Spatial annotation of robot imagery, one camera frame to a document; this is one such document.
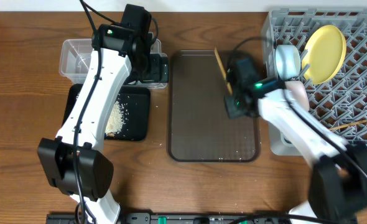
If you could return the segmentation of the pink bowl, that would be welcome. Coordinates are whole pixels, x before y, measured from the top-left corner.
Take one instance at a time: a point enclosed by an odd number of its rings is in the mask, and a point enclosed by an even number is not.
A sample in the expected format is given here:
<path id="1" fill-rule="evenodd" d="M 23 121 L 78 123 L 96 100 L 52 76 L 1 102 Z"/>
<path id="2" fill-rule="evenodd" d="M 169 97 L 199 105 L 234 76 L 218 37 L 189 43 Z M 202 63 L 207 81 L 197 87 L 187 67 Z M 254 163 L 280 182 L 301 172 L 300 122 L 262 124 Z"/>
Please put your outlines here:
<path id="1" fill-rule="evenodd" d="M 309 99 L 305 87 L 300 81 L 288 81 L 285 82 L 286 88 L 291 92 L 292 96 L 298 102 L 298 104 L 306 111 L 310 109 Z"/>

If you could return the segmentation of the light blue bowl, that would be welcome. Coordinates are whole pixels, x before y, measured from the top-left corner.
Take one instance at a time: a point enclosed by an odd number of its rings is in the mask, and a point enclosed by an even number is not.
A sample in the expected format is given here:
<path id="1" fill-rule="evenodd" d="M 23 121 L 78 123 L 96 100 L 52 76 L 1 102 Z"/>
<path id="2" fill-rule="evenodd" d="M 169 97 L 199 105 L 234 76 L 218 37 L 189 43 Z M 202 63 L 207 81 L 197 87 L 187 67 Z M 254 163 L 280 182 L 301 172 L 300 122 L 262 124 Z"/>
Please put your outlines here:
<path id="1" fill-rule="evenodd" d="M 278 45 L 275 63 L 278 76 L 283 80 L 294 78 L 300 73 L 300 54 L 294 45 Z"/>

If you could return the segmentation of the yellow plate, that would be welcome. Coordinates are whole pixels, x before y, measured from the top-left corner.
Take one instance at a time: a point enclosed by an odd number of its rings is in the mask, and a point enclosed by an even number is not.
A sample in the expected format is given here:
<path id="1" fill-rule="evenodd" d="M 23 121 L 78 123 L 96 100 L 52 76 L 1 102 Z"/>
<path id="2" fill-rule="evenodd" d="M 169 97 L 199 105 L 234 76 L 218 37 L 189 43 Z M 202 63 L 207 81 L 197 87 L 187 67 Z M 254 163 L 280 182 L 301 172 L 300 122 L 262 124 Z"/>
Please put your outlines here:
<path id="1" fill-rule="evenodd" d="M 346 55 L 346 39 L 333 25 L 317 29 L 305 45 L 306 54 L 302 59 L 302 69 L 306 80 L 319 85 L 331 80 L 341 69 Z"/>

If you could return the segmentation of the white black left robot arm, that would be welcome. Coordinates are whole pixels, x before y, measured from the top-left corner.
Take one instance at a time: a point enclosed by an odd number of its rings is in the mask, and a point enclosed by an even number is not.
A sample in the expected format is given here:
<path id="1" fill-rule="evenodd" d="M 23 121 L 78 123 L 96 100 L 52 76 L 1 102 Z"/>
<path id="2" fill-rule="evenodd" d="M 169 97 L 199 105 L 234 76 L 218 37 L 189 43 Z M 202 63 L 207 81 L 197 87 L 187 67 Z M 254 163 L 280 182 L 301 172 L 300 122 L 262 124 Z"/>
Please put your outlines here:
<path id="1" fill-rule="evenodd" d="M 148 26 L 102 24 L 92 38 L 90 67 L 80 94 L 55 139 L 40 140 L 37 153 L 52 187 L 81 206 L 77 223 L 116 223 L 120 206 L 109 189 L 113 163 L 102 153 L 106 125 L 125 82 L 168 81 L 166 57 Z"/>

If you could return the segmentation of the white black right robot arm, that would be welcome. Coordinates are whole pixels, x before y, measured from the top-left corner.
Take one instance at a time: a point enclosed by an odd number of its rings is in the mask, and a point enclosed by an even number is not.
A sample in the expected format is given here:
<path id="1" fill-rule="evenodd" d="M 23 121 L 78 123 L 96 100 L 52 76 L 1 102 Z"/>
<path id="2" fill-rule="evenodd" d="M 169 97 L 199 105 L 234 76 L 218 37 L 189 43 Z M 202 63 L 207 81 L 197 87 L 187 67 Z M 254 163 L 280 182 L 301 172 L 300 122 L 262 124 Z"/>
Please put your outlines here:
<path id="1" fill-rule="evenodd" d="M 261 117 L 276 127 L 312 170 L 307 201 L 282 215 L 290 223 L 347 223 L 367 208 L 367 145 L 349 144 L 304 110 L 282 80 L 228 81 L 231 119 Z"/>

